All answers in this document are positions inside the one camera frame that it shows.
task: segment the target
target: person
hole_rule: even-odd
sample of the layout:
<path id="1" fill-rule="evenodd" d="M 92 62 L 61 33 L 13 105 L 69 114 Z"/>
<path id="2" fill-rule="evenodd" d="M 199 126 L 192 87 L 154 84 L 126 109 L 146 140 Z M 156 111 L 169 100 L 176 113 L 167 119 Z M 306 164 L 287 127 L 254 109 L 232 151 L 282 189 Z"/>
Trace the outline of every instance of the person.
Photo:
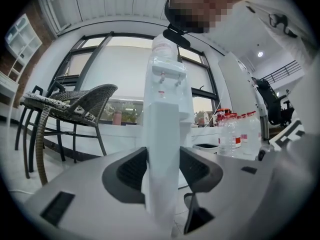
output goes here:
<path id="1" fill-rule="evenodd" d="M 178 29 L 206 33 L 241 1 L 301 68 L 308 70 L 318 51 L 318 44 L 308 22 L 292 0 L 168 0 L 168 13 L 165 15 Z"/>

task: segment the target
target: ceiling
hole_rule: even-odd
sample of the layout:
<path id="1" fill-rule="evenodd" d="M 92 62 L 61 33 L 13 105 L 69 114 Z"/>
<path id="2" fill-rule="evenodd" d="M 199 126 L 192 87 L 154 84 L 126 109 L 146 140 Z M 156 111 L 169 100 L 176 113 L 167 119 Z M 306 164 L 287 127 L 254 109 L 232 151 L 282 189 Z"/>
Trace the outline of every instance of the ceiling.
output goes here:
<path id="1" fill-rule="evenodd" d="M 139 16 L 165 21 L 166 0 L 49 0 L 58 31 L 83 24 L 92 19 L 114 16 Z M 218 22 L 204 37 L 225 53 L 233 52 L 247 68 L 254 71 L 261 62 L 270 59 L 282 48 L 268 35 L 258 18 L 243 2 Z"/>

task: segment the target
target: wicker chair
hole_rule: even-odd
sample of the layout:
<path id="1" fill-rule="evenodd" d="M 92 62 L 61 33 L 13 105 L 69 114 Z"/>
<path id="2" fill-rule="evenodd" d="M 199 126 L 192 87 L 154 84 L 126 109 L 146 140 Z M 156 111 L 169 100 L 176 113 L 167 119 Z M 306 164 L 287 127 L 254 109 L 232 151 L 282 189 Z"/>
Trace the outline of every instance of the wicker chair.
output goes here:
<path id="1" fill-rule="evenodd" d="M 24 95 L 24 103 L 28 107 L 43 107 L 35 139 L 36 165 L 42 185 L 48 182 L 43 159 L 44 136 L 61 134 L 73 136 L 74 162 L 77 161 L 76 137 L 97 138 L 103 155 L 107 155 L 98 122 L 106 103 L 117 89 L 116 85 L 103 84 L 91 90 L 58 92 L 49 98 L 31 92 Z M 64 101 L 70 101 L 70 105 L 64 103 Z M 53 131 L 49 129 L 50 132 L 45 132 L 49 116 L 73 124 L 73 132 L 61 132 L 58 129 Z M 96 136 L 76 134 L 77 125 L 94 127 Z"/>
<path id="2" fill-rule="evenodd" d="M 32 90 L 32 93 L 36 93 L 37 91 L 39 92 L 39 94 L 45 95 L 45 97 L 50 97 L 51 94 L 58 89 L 60 92 L 65 91 L 66 89 L 59 84 L 58 82 L 53 82 L 53 84 L 49 87 L 49 89 L 45 92 L 41 87 L 39 86 L 35 86 Z M 34 171 L 34 166 L 33 166 L 33 157 L 34 157 L 34 148 L 35 148 L 35 143 L 36 143 L 36 134 L 37 134 L 37 127 L 38 127 L 38 123 L 40 120 L 40 115 L 42 112 L 42 109 L 44 108 L 44 104 L 38 104 L 38 106 L 34 106 L 34 105 L 27 105 L 25 104 L 25 98 L 22 97 L 20 99 L 20 105 L 24 106 L 21 117 L 20 117 L 20 121 L 18 124 L 18 129 L 16 132 L 16 137 L 15 137 L 15 145 L 14 145 L 14 149 L 18 150 L 19 148 L 19 140 L 20 140 L 20 134 L 21 134 L 21 130 L 22 130 L 22 126 L 23 126 L 23 121 L 25 119 L 26 116 L 26 112 L 27 110 L 29 111 L 29 114 L 25 120 L 24 123 L 24 131 L 23 131 L 23 159 L 24 159 L 24 169 L 25 169 L 25 177 L 27 179 L 30 178 L 29 176 L 29 172 L 32 173 Z M 31 116 L 33 115 L 34 111 L 37 113 L 34 123 L 30 122 Z M 29 166 L 28 166 L 28 161 L 27 161 L 27 131 L 28 131 L 28 126 L 31 125 L 33 126 L 32 129 L 32 133 L 31 133 L 31 137 L 30 137 L 30 142 L 29 142 Z M 60 131 L 60 120 L 56 120 L 56 129 L 58 131 Z M 65 154 L 64 154 L 64 150 L 63 150 L 63 146 L 62 146 L 62 140 L 61 140 L 61 136 L 57 135 L 57 140 L 58 140 L 58 145 L 59 145 L 59 152 L 60 152 L 60 156 L 61 156 L 61 160 L 65 161 Z"/>

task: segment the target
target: dispenser tap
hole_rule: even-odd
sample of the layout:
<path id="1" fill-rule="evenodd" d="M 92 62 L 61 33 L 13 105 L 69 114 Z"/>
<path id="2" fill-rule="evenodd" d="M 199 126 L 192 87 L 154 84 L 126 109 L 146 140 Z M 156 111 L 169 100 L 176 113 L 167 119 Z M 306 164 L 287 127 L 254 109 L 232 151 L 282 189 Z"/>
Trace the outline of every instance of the dispenser tap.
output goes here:
<path id="1" fill-rule="evenodd" d="M 159 81 L 160 84 L 162 84 L 162 82 L 165 80 L 165 76 L 166 76 L 165 72 L 162 71 L 162 73 L 160 74 L 160 77 L 161 77 Z"/>
<path id="2" fill-rule="evenodd" d="M 178 86 L 178 85 L 181 85 L 181 76 L 179 74 L 179 77 L 178 77 L 178 82 L 175 83 L 175 86 Z"/>

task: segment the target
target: cable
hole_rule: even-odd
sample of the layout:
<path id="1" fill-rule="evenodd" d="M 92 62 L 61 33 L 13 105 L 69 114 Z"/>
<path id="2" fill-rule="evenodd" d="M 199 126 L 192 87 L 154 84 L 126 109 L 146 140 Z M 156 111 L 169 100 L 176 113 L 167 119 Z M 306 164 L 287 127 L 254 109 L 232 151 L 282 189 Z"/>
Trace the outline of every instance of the cable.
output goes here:
<path id="1" fill-rule="evenodd" d="M 23 191 L 23 190 L 20 190 L 20 189 L 10 189 L 8 191 L 9 192 L 18 192 L 18 193 L 23 193 L 23 194 L 28 194 L 28 195 L 33 195 L 34 194 L 34 193 Z"/>
<path id="2" fill-rule="evenodd" d="M 225 90 L 225 88 L 222 88 L 221 98 L 220 98 L 220 100 L 219 100 L 218 106 L 216 106 L 216 109 L 215 109 L 214 113 L 212 114 L 209 122 L 208 122 L 204 127 L 206 127 L 207 125 L 209 125 L 210 121 L 211 121 L 212 118 L 215 116 L 215 113 L 217 112 L 217 110 L 218 110 L 218 108 L 219 108 L 219 105 L 220 105 L 220 103 L 221 103 L 221 99 L 222 99 L 222 97 L 223 97 L 223 95 L 224 95 L 224 90 Z"/>

